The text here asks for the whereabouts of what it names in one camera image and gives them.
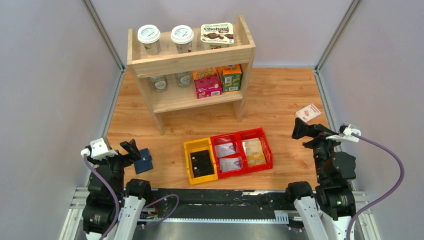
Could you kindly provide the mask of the yellow plastic bin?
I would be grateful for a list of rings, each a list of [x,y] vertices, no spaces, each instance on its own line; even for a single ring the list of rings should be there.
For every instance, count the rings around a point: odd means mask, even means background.
[[[183,147],[190,185],[218,180],[213,146],[209,137],[185,141]]]

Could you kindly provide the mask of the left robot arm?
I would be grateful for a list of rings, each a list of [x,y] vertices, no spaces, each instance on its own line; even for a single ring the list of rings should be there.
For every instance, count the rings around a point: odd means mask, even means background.
[[[107,138],[92,140],[80,154],[90,169],[89,192],[82,211],[88,240],[131,240],[142,208],[153,201],[149,181],[124,182],[124,169],[142,158],[136,141],[123,141],[126,154],[113,150]]]

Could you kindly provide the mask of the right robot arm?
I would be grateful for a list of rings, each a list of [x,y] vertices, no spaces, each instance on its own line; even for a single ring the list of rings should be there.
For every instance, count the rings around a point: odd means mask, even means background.
[[[322,124],[309,125],[297,117],[292,138],[310,137],[302,145],[313,151],[318,186],[306,181],[289,183],[286,205],[297,210],[310,240],[353,240],[354,228],[349,226],[356,214],[356,201],[350,182],[356,178],[356,158],[335,151],[342,142],[357,143],[360,134],[352,124],[344,123],[339,132]]]

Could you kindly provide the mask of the blue leather card holder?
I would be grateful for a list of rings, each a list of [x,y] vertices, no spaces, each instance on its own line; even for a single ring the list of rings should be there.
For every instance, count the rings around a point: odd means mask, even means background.
[[[137,175],[153,169],[152,156],[149,149],[141,149],[139,153],[141,158],[134,161],[134,170]]]

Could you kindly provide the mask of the red double plastic bin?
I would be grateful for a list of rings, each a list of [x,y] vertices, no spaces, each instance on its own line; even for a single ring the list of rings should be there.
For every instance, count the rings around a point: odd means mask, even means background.
[[[261,141],[263,153],[266,159],[266,164],[248,167],[248,162],[247,162],[244,148],[242,146],[242,141],[247,139],[254,139],[254,138],[259,138]],[[215,136],[212,136],[210,140],[212,144],[214,162],[216,164],[216,170],[217,170],[217,175],[219,179],[245,175],[245,174],[259,172],[263,170],[269,170],[273,168],[273,154],[269,146],[268,140],[266,138],[265,132],[263,128],[261,127],[233,132],[233,133],[215,135]],[[216,155],[215,146],[225,144],[225,143],[233,143],[236,154],[218,158]],[[221,172],[220,170],[221,158],[239,158],[241,163],[241,169],[228,171],[228,172]]]

